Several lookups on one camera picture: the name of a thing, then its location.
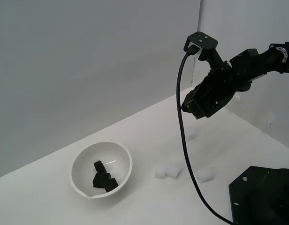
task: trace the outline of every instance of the bowl rim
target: bowl rim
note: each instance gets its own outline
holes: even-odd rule
[[[72,170],[73,170],[73,166],[74,166],[74,163],[76,161],[76,159],[78,158],[78,156],[84,151],[86,150],[87,148],[95,145],[95,144],[98,144],[98,143],[114,143],[114,144],[117,144],[119,146],[121,146],[125,151],[126,153],[128,154],[128,157],[129,157],[129,170],[128,170],[128,174],[126,175],[125,179],[123,180],[123,182],[115,189],[113,189],[112,191],[109,191],[107,193],[104,193],[104,194],[100,194],[100,195],[94,195],[94,196],[88,196],[87,194],[85,194],[83,191],[81,191],[80,189],[78,189],[76,187],[76,185],[74,184],[74,181],[73,181],[73,178],[72,178]],[[87,199],[94,199],[94,198],[103,198],[103,197],[107,197],[107,196],[110,196],[112,194],[114,194],[115,192],[117,192],[119,189],[121,189],[124,184],[127,182],[127,180],[129,179],[130,175],[131,175],[131,172],[132,172],[132,156],[129,152],[129,150],[124,146],[122,145],[121,143],[118,143],[118,142],[114,142],[114,141],[100,141],[100,142],[95,142],[89,146],[87,146],[86,148],[84,148],[81,152],[79,152],[79,154],[77,154],[77,156],[75,157],[71,167],[70,167],[70,171],[69,171],[69,182],[71,184],[71,186],[73,187],[73,189],[79,193],[80,195],[84,196],[85,198]]]

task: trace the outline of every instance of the black block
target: black block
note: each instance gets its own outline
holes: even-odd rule
[[[106,172],[100,172],[95,175],[93,178],[93,187],[94,188],[104,188],[104,184],[106,181],[111,179],[111,175]]]
[[[101,161],[95,162],[94,167],[98,173],[106,173],[106,169]]]
[[[118,183],[115,178],[109,179],[104,183],[104,188],[107,192],[112,191],[118,187]]]

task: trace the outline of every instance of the white foam block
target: white foam block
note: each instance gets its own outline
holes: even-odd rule
[[[165,174],[168,177],[176,179],[181,170],[182,170],[181,166],[179,166],[175,163],[168,163],[168,164],[166,164]]]
[[[164,179],[165,171],[166,171],[166,166],[164,164],[157,165],[155,168],[155,177],[159,179]]]
[[[202,184],[214,179],[214,170],[211,167],[201,169],[197,172],[197,179]]]

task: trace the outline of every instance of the cable connector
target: cable connector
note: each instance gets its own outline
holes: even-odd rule
[[[198,51],[200,51],[199,47],[191,45],[189,48],[187,48],[186,53],[189,55],[195,55]]]

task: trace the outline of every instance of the white bowl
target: white bowl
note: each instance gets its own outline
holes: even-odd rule
[[[118,187],[110,192],[93,187],[97,173],[93,163],[102,161],[108,173],[115,178]],[[103,198],[119,191],[132,171],[132,157],[124,146],[114,142],[99,142],[84,149],[72,164],[69,180],[74,190],[87,199]]]

